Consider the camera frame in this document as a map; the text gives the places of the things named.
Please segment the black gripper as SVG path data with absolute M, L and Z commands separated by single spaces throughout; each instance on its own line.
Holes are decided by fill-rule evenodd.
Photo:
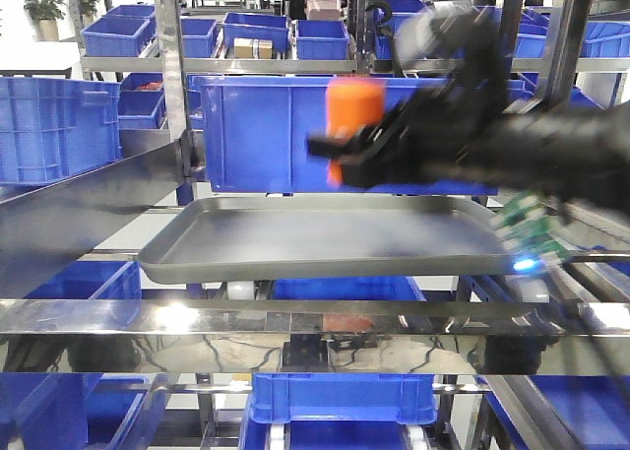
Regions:
M 445 180 L 495 186 L 481 139 L 497 118 L 494 88 L 420 89 L 374 128 L 349 138 L 309 135 L 312 157 L 344 163 L 344 183 L 425 184 Z

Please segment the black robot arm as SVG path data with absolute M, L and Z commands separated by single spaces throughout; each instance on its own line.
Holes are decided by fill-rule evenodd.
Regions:
M 396 60 L 462 53 L 447 85 L 419 89 L 371 123 L 343 135 L 310 135 L 311 156 L 335 162 L 345 185 L 442 179 L 562 201 L 629 209 L 629 107 L 510 113 L 498 28 L 487 12 L 423 10 L 400 26 Z

